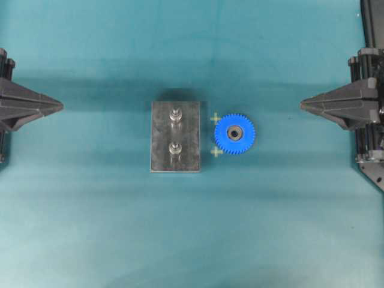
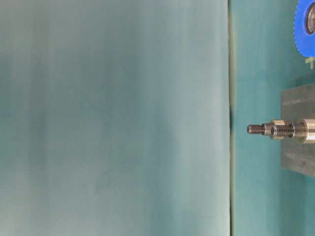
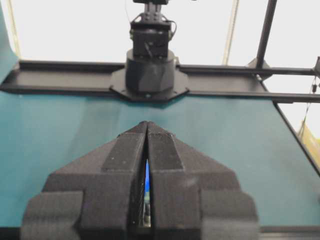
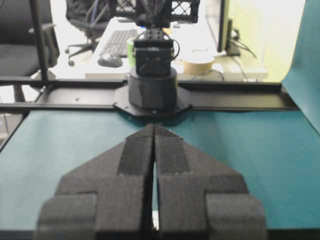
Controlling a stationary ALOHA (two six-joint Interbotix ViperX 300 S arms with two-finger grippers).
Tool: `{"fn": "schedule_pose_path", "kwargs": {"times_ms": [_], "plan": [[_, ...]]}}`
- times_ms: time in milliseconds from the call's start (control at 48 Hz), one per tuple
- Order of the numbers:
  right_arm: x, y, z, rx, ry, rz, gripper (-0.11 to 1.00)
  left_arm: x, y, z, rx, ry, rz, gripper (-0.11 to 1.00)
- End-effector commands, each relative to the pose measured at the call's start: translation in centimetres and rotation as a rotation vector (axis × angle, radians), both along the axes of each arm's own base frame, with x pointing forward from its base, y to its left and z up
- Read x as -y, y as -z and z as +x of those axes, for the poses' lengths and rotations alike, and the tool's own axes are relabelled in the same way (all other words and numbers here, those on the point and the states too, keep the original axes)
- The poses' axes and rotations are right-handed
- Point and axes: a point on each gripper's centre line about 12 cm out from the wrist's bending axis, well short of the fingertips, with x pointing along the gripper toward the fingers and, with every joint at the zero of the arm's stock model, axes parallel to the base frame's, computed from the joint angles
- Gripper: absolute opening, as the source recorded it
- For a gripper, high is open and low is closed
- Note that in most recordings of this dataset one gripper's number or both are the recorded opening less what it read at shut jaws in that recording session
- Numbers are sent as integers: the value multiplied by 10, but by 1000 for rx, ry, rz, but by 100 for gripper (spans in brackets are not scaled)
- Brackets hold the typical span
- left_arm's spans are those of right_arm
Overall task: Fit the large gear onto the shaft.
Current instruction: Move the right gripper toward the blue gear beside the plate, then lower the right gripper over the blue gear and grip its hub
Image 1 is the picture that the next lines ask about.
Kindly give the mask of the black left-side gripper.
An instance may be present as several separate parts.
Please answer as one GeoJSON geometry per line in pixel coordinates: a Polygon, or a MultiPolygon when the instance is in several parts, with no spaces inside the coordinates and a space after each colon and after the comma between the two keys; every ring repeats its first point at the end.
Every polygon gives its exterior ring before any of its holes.
{"type": "Polygon", "coordinates": [[[30,108],[1,108],[1,163],[5,162],[6,131],[17,131],[29,122],[64,108],[60,101],[12,82],[15,66],[15,61],[8,58],[6,50],[1,48],[1,99],[13,101],[17,107],[24,105],[30,108]]]}

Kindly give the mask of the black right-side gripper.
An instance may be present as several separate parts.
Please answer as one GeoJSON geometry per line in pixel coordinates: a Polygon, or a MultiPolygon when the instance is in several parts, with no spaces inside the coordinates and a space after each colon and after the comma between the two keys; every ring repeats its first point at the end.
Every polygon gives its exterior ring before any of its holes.
{"type": "Polygon", "coordinates": [[[300,108],[356,130],[356,162],[383,162],[383,50],[363,48],[349,59],[352,83],[302,100],[300,108]]]}

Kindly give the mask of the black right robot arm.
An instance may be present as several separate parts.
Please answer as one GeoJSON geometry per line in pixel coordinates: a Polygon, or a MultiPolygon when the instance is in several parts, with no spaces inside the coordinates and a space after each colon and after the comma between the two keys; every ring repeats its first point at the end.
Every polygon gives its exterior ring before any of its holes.
{"type": "Polygon", "coordinates": [[[365,47],[348,60],[351,82],[300,108],[354,131],[360,171],[383,188],[383,1],[361,1],[365,47]]]}

